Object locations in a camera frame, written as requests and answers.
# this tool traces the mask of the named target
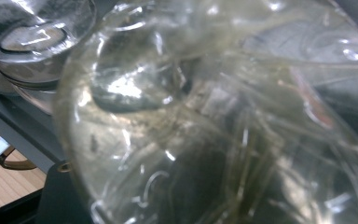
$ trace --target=crumpled plastic bag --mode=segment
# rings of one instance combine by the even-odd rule
[[[122,1],[54,117],[96,223],[358,224],[358,136],[314,89],[348,77],[330,2]]]

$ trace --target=wooden floor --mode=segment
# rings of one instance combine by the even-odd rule
[[[15,150],[8,161],[22,161],[24,157]],[[32,171],[11,171],[0,166],[0,207],[31,192],[42,189],[46,175],[39,169]]]

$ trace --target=plastic bag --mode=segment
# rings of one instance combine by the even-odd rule
[[[358,77],[325,1],[122,1],[65,66],[59,136],[96,223],[358,223]]]

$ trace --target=clear plastic bag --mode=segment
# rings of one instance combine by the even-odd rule
[[[312,87],[348,77],[328,2],[123,1],[55,119],[96,223],[358,223],[358,136]]]

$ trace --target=wrinkled plastic fold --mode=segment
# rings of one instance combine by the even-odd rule
[[[96,223],[358,224],[358,134],[316,91],[358,112],[352,79],[334,3],[122,1],[54,117]]]

